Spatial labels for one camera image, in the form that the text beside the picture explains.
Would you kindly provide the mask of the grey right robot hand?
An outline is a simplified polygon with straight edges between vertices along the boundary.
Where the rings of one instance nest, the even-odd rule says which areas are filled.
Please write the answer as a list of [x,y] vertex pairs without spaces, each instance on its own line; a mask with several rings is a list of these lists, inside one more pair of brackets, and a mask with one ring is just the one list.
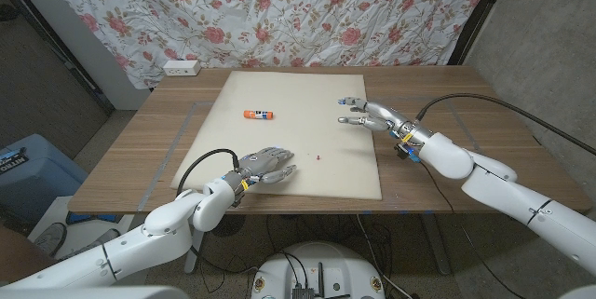
[[338,122],[342,124],[362,126],[372,131],[399,132],[410,120],[378,102],[369,102],[356,97],[344,97],[338,100],[340,105],[350,107],[351,112],[363,113],[366,116],[341,116]]

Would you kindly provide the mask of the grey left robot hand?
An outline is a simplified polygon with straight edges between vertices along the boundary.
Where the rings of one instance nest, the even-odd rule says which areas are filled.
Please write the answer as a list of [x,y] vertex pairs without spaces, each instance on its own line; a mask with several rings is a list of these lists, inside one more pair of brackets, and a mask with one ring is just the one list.
[[257,183],[278,183],[293,174],[297,166],[282,167],[293,157],[289,150],[267,147],[239,160],[239,173],[244,179]]

